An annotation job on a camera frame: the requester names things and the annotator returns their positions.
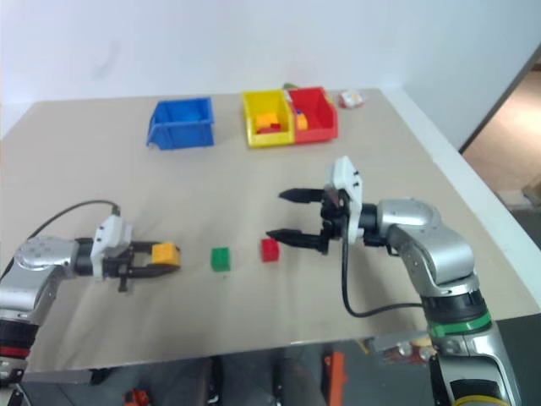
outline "yellow bin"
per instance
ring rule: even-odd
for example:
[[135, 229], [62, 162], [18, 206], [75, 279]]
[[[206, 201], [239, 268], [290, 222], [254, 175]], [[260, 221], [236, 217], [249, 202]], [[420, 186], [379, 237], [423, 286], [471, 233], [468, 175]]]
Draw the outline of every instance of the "yellow bin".
[[[295, 142], [293, 117], [282, 90], [243, 92], [246, 135], [250, 146], [288, 145]], [[255, 118], [258, 114], [273, 112], [278, 117], [281, 131], [257, 134]]]

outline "table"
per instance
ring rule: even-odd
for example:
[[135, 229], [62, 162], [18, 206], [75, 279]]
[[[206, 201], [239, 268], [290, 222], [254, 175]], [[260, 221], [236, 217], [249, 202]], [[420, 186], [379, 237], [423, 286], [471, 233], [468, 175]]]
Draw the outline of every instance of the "table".
[[[339, 109], [330, 143], [249, 149], [239, 95], [213, 96], [215, 145], [177, 151], [145, 146], [159, 100], [137, 97], [36, 103], [3, 141], [2, 263], [38, 224], [75, 202], [115, 200], [135, 239], [172, 240], [182, 270], [136, 281], [63, 283], [38, 333], [29, 371], [126, 365], [224, 354], [290, 343], [422, 329], [421, 310], [354, 319], [340, 293], [340, 248], [328, 256], [281, 246], [262, 263], [260, 239], [275, 228], [317, 233], [318, 205], [277, 195], [322, 186], [325, 165], [349, 155], [364, 199], [414, 196], [434, 204], [473, 247], [484, 297], [495, 318], [539, 311], [513, 267], [384, 95], [366, 90], [360, 109]], [[47, 233], [91, 236], [107, 216], [88, 207]], [[210, 268], [210, 249], [229, 246], [232, 270]], [[402, 262], [385, 249], [350, 250], [354, 309], [419, 301]]]

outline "blue bin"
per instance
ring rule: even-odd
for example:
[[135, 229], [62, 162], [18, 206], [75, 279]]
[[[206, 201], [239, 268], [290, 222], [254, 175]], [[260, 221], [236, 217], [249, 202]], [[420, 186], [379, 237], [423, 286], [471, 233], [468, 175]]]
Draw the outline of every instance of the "blue bin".
[[150, 118], [146, 144], [161, 150], [214, 145], [210, 97], [159, 101]]

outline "white wall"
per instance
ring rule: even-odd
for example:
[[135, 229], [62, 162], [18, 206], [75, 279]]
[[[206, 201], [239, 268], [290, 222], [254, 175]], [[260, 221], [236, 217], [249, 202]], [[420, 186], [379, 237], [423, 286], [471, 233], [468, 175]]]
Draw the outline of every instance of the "white wall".
[[539, 0], [3, 0], [2, 96], [404, 85], [458, 147], [538, 45], [539, 15]]

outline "plastic storage bin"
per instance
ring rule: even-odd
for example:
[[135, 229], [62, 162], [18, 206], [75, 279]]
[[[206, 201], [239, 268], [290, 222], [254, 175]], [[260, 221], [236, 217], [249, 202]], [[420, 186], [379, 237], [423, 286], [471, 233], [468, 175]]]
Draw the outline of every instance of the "plastic storage bin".
[[[246, 134], [250, 146], [273, 146], [293, 144], [292, 112], [284, 92], [279, 91], [245, 91], [243, 92], [244, 119]], [[280, 130], [258, 134], [256, 118], [258, 115], [275, 113]]]
[[[336, 109], [322, 87], [289, 89], [295, 125], [295, 143], [327, 141], [338, 136]], [[297, 127], [296, 111], [308, 121], [307, 129]]]
[[214, 145], [209, 97], [159, 101], [150, 118], [146, 144], [161, 150]]

